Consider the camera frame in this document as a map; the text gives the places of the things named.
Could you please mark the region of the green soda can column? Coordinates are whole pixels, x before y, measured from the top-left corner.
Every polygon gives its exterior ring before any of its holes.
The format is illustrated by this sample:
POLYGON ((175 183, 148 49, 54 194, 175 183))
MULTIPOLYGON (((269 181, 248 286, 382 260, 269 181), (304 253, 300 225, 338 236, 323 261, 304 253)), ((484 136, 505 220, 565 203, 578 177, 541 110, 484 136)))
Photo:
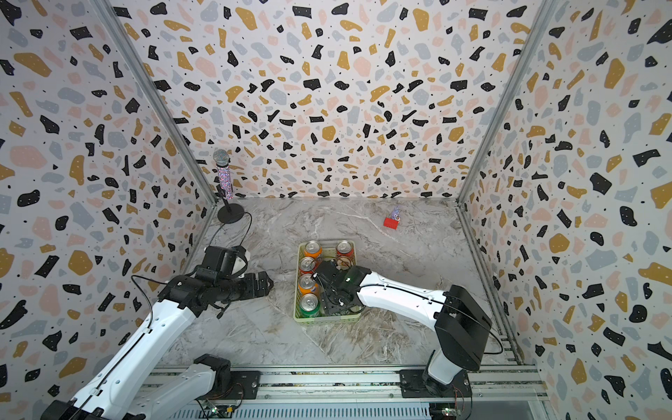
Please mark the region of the green soda can column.
POLYGON ((340 255, 334 262, 339 271, 349 271, 354 265, 353 261, 345 255, 340 255))

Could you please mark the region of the pale green plastic basket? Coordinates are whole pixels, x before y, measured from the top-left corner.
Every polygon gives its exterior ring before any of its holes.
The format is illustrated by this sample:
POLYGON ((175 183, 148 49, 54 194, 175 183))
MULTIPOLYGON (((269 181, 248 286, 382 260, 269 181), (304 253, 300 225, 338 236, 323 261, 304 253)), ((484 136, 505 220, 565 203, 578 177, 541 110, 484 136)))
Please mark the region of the pale green plastic basket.
POLYGON ((357 321, 363 307, 338 296, 336 278, 357 262, 352 239, 310 240, 299 244, 294 320, 299 324, 357 321))

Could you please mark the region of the red cola can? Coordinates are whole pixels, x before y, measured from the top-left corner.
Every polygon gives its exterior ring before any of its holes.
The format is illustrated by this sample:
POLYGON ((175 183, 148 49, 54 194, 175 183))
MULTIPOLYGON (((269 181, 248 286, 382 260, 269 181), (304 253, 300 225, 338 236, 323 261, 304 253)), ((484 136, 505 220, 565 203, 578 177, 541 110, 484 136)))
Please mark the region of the red cola can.
POLYGON ((338 257, 352 258, 355 254, 353 244, 350 241, 340 241, 336 246, 338 257))

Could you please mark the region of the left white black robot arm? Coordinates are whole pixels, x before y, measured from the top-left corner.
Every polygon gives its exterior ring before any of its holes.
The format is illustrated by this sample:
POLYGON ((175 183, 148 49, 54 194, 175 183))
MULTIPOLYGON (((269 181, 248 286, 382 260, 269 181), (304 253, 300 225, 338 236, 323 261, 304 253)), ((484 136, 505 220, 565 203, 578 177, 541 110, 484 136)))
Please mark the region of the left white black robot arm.
POLYGON ((208 308, 224 315, 234 302, 268 296, 269 275, 248 271, 242 246, 209 246, 201 264, 164 283, 148 317, 111 361, 70 400, 55 400, 44 419, 166 419, 192 401, 236 389, 229 360, 201 355, 177 378, 140 397, 164 354, 208 308))

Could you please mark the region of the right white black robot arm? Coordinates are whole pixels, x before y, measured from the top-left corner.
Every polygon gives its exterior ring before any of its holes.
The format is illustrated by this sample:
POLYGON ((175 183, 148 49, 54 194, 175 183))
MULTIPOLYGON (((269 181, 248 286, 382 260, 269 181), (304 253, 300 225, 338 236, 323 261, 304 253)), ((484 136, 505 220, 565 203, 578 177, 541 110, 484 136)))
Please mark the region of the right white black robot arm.
POLYGON ((326 315, 355 306, 377 308, 414 320, 437 335, 439 348, 421 374, 422 383, 404 385, 403 391, 432 397, 471 395, 468 374, 481 368, 488 339, 496 336, 491 318, 467 289, 423 289, 358 265, 339 269, 332 261, 322 262, 311 277, 321 289, 326 315))

